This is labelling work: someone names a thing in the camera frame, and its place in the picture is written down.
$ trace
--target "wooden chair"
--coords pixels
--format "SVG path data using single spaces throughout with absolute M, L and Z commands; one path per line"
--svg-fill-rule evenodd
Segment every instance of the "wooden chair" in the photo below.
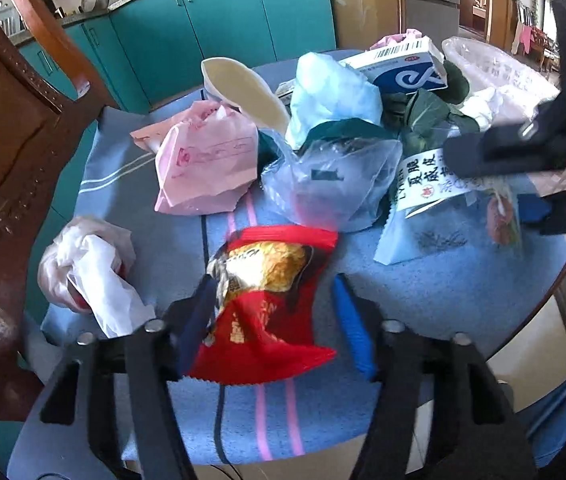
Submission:
M 84 129 L 117 106 L 43 1 L 14 3 L 79 98 L 48 85 L 0 28 L 0 420 L 25 420 L 42 387 L 17 361 L 30 249 Z

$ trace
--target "white stripe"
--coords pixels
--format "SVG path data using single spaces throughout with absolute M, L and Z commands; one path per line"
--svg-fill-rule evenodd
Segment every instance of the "white stripe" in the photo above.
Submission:
M 150 160 L 145 161 L 143 164 L 139 164 L 135 168 L 131 168 L 130 170 L 124 171 L 123 173 L 116 176 L 111 181 L 106 182 L 105 184 L 101 184 L 100 186 L 97 186 L 97 187 L 89 187 L 87 189 L 82 189 L 81 191 L 79 191 L 79 194 L 87 193 L 88 191 L 98 191 L 100 189 L 103 189 L 104 187 L 108 187 L 110 184 L 114 184 L 122 176 L 126 176 L 127 174 L 132 173 L 133 171 L 140 170 L 141 168 L 143 168 L 143 166 L 146 166 L 146 165 L 150 164 L 151 162 L 154 162 L 154 158 L 151 158 Z
M 94 182 L 103 182 L 104 180 L 108 180 L 109 178 L 112 178 L 113 176 L 115 176 L 118 173 L 121 173 L 121 171 L 125 170 L 125 168 L 128 168 L 130 166 L 132 166 L 133 164 L 135 164 L 136 162 L 138 162 L 139 160 L 141 160 L 142 158 L 148 158 L 148 156 L 151 157 L 155 157 L 154 153 L 144 153 L 141 156 L 137 156 L 137 158 L 135 158 L 132 162 L 129 162 L 127 164 L 124 164 L 123 166 L 121 166 L 117 171 L 114 171 L 113 173 L 110 173 L 108 176 L 104 176 L 103 178 L 91 178 L 88 180 L 84 180 L 81 182 L 81 186 L 83 184 L 92 184 Z

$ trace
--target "white logo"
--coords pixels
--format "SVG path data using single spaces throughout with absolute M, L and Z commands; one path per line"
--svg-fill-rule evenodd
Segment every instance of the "white logo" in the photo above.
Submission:
M 429 67 L 421 78 L 419 78 L 419 73 L 415 72 L 414 70 L 403 70 L 396 74 L 396 84 L 398 86 L 402 86 L 408 90 L 416 90 L 417 88 L 421 88 L 427 81 L 431 83 L 442 84 L 442 80 L 438 75 L 434 72 L 434 67 Z

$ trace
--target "barcode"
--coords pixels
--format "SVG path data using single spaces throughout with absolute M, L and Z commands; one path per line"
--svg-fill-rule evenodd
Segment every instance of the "barcode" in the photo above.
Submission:
M 411 50 L 412 48 L 418 49 L 421 47 L 422 44 L 423 42 L 421 40 L 412 41 L 411 43 L 409 42 L 399 43 L 397 45 L 390 46 L 388 48 L 384 48 L 383 50 L 380 50 L 374 56 L 374 59 L 378 59 L 379 57 L 385 57 L 385 56 L 393 56 L 398 52 L 406 52 L 407 50 Z

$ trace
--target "table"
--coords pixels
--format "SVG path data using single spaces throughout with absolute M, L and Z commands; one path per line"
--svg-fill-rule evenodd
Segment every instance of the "table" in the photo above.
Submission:
M 352 52 L 334 52 L 342 59 Z M 295 74 L 290 60 L 256 69 L 272 89 Z M 154 212 L 158 192 L 153 155 L 137 148 L 129 133 L 163 120 L 201 98 L 199 91 L 143 117 L 106 108 L 100 119 L 76 215 L 92 214 L 132 231 L 137 261 L 128 277 L 141 298 L 162 311 L 192 294 L 205 259 L 228 231 L 251 224 L 282 224 L 269 211 L 258 184 L 231 214 L 177 217 Z M 345 272 L 357 294 L 377 301 L 388 317 L 416 332 L 449 338 L 466 332 L 485 356 L 500 349 L 553 290 L 566 263 L 563 237 L 524 236 L 524 254 L 498 247 L 464 246 L 419 260 L 383 266 L 373 254 L 383 228 L 342 235 L 314 302 L 316 342 L 337 350 L 336 359 L 280 383 L 223 387 L 186 379 L 170 384 L 183 440 L 194 463 L 260 462 L 314 452 L 367 430 L 378 386 L 354 368 L 330 302 L 329 288 Z M 51 306 L 42 329 L 62 344 L 96 322 Z M 136 458 L 125 377 L 116 378 L 120 442 L 125 459 Z M 428 400 L 425 388 L 422 400 Z

